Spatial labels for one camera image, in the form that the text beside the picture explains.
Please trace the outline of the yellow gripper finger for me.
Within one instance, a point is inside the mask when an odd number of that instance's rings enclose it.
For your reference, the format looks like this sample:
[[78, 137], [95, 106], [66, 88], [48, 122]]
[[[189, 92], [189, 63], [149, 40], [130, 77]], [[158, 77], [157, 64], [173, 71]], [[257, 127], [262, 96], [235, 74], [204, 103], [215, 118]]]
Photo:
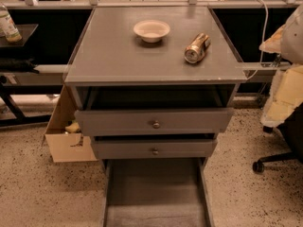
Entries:
[[281, 26], [276, 32], [266, 41], [262, 42], [259, 49], [266, 53], [281, 52], [281, 38], [284, 26]]
[[303, 65], [295, 64], [286, 71], [277, 70], [260, 122], [265, 127], [277, 127], [302, 103]]

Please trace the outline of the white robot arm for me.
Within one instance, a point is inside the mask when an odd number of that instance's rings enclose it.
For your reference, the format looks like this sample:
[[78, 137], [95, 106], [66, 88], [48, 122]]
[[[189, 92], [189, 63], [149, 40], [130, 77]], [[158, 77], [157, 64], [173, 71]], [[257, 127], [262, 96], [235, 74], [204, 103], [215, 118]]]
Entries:
[[303, 6], [300, 5], [259, 49], [280, 54], [292, 64], [286, 71], [276, 71], [260, 119], [266, 127], [277, 127], [303, 103]]

